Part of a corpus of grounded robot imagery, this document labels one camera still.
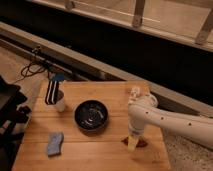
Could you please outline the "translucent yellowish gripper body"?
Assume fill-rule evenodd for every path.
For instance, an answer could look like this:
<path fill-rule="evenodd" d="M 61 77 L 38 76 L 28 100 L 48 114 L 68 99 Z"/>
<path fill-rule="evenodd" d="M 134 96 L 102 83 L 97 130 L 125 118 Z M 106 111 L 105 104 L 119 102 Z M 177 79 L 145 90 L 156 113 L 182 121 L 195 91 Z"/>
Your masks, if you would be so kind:
<path fill-rule="evenodd" d="M 128 149 L 134 151 L 140 139 L 141 136 L 139 134 L 130 133 L 128 136 Z"/>

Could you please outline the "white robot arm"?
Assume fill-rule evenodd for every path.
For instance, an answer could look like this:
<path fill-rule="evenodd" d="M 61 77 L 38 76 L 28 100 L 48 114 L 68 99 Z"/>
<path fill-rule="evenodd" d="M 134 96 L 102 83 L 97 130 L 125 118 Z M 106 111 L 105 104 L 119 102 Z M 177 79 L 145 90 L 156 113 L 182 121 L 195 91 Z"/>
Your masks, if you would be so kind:
<path fill-rule="evenodd" d="M 139 137 L 150 124 L 175 132 L 193 142 L 213 150 L 213 119 L 170 112 L 157 108 L 158 101 L 152 94 L 130 97 L 128 102 L 128 147 L 134 149 Z"/>

